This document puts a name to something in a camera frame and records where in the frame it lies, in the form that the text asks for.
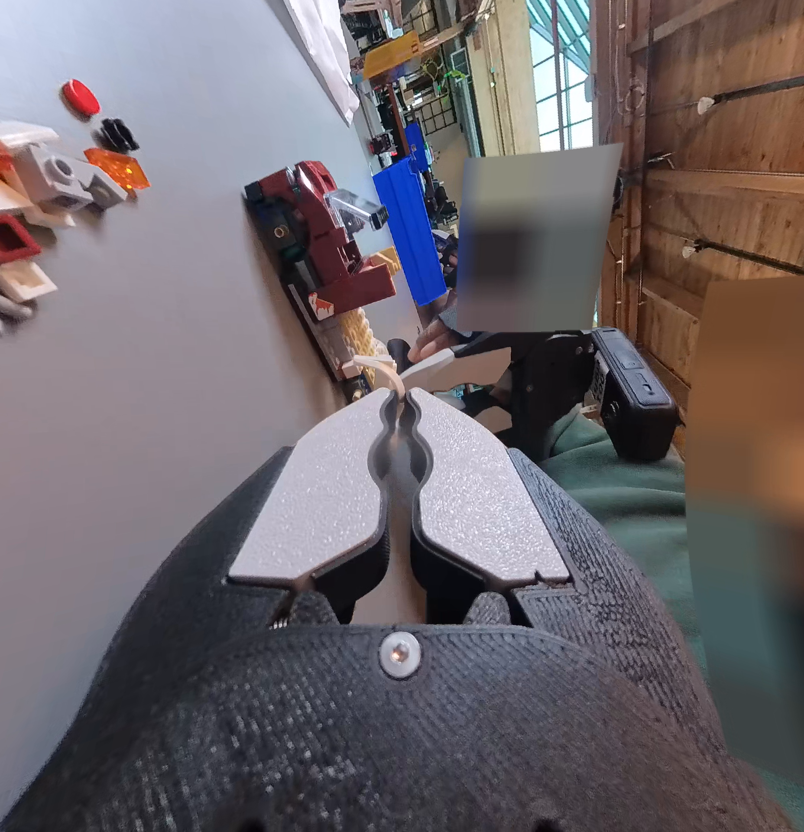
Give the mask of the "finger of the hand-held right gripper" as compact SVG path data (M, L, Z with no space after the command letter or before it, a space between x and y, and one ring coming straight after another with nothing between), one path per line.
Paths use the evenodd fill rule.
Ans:
M511 360L510 348L463 356L452 348L445 348L406 369L400 379L406 390L448 392L466 384L484 387L496 384Z

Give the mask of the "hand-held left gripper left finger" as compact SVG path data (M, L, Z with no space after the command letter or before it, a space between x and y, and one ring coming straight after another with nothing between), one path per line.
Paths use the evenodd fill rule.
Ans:
M230 565L230 579L309 583L379 540L398 404L397 392L376 390L297 441Z

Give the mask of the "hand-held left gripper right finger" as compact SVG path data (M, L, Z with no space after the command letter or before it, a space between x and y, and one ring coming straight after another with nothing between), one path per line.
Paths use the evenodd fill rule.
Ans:
M408 392L413 437L424 450L417 525L424 544L497 589L570 577L507 448L435 395Z

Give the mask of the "white wheel arch brick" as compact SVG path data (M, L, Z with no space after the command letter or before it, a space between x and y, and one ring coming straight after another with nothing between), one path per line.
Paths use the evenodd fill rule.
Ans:
M369 369L373 373L373 381L370 382L372 390L391 390L399 401L405 397L405 383L396 371L396 362L389 355L364 356L355 355L352 359L355 367Z

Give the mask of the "toy brick truck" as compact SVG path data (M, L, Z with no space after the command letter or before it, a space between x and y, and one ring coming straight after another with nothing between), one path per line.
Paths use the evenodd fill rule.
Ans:
M366 316L366 307L396 296L400 271L393 247L363 255L356 234L379 231L387 209L336 185L319 161L301 161L244 187L259 240L316 353L348 403L379 384L356 356L396 363Z

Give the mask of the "person's right forearm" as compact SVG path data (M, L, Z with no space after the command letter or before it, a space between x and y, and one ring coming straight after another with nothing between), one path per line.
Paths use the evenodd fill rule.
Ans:
M542 471L600 523L686 521L685 465L674 452L656 462L625 460L578 409L554 422L544 440Z

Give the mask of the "blue storage bin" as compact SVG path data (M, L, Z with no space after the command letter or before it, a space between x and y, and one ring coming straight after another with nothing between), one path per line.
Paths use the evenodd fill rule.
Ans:
M419 307L443 296L447 287L425 205L422 173L428 172L425 141L417 122L405 129L409 154L373 175L380 203L409 292Z

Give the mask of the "large paned window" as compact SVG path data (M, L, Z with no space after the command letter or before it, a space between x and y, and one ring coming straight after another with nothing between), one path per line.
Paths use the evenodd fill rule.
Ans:
M541 151L593 145L588 1L527 1Z

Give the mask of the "yellow bin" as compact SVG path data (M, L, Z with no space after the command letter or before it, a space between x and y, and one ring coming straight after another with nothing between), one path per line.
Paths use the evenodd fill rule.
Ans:
M403 67L416 61L422 52L422 44L416 30L403 33L401 36L386 40L379 46L370 49L364 56L363 78L388 76L396 78L405 71Z

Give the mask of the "white plastic bag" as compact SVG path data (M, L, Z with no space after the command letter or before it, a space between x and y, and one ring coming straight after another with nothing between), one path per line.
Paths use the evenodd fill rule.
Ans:
M321 74L336 109L351 127L359 98L350 75L340 6L335 1L285 1L286 10L310 57Z

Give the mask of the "orange transparent brick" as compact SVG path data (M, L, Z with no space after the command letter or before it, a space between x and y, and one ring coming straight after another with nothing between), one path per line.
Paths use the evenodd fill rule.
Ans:
M151 187L144 170L132 156L102 148L89 148L84 151L84 156L128 193Z

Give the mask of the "pile of small loose bricks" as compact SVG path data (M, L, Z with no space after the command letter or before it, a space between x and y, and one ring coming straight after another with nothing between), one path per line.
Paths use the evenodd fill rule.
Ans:
M38 263L43 250L31 227L74 227L80 211L107 211L134 195L58 141L48 127L0 121L0 335L6 321L30 319L33 305L57 290Z

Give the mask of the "black piece with red stud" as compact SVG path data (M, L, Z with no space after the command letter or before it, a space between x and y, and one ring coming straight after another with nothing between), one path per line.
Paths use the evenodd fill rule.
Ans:
M65 81L59 95L76 117L91 124L100 146L123 154L131 154L140 149L126 122L118 117L106 117L95 94L81 81L75 78Z

